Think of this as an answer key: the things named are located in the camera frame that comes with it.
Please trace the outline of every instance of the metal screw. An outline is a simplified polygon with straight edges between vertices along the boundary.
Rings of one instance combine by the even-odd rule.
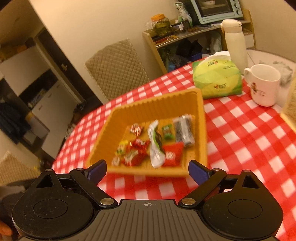
[[[184,205],[193,205],[195,200],[193,198],[184,198],[181,201]]]
[[[109,205],[112,205],[113,203],[115,203],[114,199],[113,198],[103,198],[101,199],[100,201],[101,204],[105,205],[105,206],[109,206]]]

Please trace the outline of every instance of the human hand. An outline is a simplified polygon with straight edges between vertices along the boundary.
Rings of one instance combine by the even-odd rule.
[[[12,230],[10,227],[8,227],[5,223],[0,221],[0,236],[1,235],[6,235],[6,236],[11,236],[12,235]]]

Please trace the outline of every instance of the logo on tissue package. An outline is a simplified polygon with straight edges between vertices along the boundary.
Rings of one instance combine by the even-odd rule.
[[[226,87],[227,87],[226,84],[224,84],[224,85],[215,85],[214,86],[215,89],[225,89]]]
[[[207,66],[210,67],[211,65],[218,64],[218,63],[219,62],[217,60],[213,60],[213,61],[208,62]]]

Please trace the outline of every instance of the white water bottle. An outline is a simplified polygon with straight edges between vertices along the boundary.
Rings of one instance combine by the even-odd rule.
[[[235,19],[225,19],[221,23],[221,29],[225,33],[225,40],[231,60],[241,73],[244,73],[244,69],[248,67],[248,57],[246,40],[242,32],[242,23]]]

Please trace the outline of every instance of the plastic jar with orange lid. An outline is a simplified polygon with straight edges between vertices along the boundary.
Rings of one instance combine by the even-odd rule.
[[[159,36],[172,33],[169,19],[163,14],[157,14],[151,18],[153,28]]]

